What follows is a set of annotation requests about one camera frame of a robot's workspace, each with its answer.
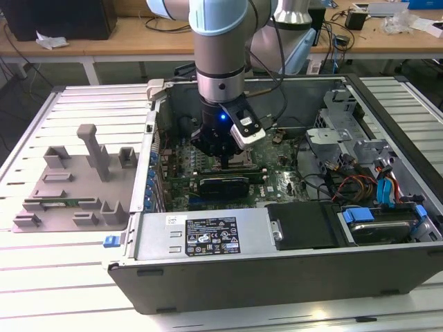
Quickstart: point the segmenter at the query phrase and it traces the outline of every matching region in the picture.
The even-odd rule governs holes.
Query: robotic arm
[[[192,144],[228,167],[234,154],[265,137],[244,94],[245,45],[271,70],[280,50],[270,18],[284,43],[288,73],[297,73],[314,41],[307,14],[309,0],[147,0],[151,11],[189,21],[194,33],[195,65],[202,104],[202,125]],[[252,65],[260,66],[254,61]]]

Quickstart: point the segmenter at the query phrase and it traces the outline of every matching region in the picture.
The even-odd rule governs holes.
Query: motherboard
[[[253,148],[229,160],[203,154],[182,139],[161,150],[161,171],[168,212],[261,208],[270,203],[308,201],[294,165],[299,139],[272,131]]]

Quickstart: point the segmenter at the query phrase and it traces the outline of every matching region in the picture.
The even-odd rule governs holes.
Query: black plastic cover
[[[271,221],[277,221],[283,239],[278,250],[346,247],[337,212],[340,207],[326,202],[298,202],[267,206]]]

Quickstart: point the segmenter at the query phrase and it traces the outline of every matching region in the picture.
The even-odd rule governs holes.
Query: floor
[[[149,78],[171,77],[180,62],[146,63]],[[342,73],[356,73],[359,77],[380,76],[383,61],[354,60],[352,64],[343,66]],[[138,63],[106,63],[98,64],[98,73],[103,84],[138,84],[147,79],[140,77]],[[55,86],[88,85],[88,80],[80,64],[43,64],[39,71]],[[332,68],[326,66],[324,73],[331,73]],[[411,60],[402,69],[406,76],[432,103],[442,107],[443,79],[437,78],[439,70],[422,60]],[[0,165],[9,155],[33,116],[39,111],[51,87],[36,75],[33,68],[28,68],[28,78],[20,81],[10,77],[8,84],[0,89]]]

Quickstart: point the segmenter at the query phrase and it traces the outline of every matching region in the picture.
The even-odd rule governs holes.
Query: red wire
[[[351,175],[348,176],[347,178],[345,178],[345,180],[341,183],[341,185],[338,187],[337,189],[337,193],[340,192],[341,188],[346,184],[346,181],[350,180],[351,178],[366,178],[371,180],[373,183],[377,184],[377,182],[375,182],[375,180],[373,178],[371,178],[370,176],[366,176],[366,175]],[[337,198],[337,194],[334,195],[334,197],[332,197],[332,200]]]

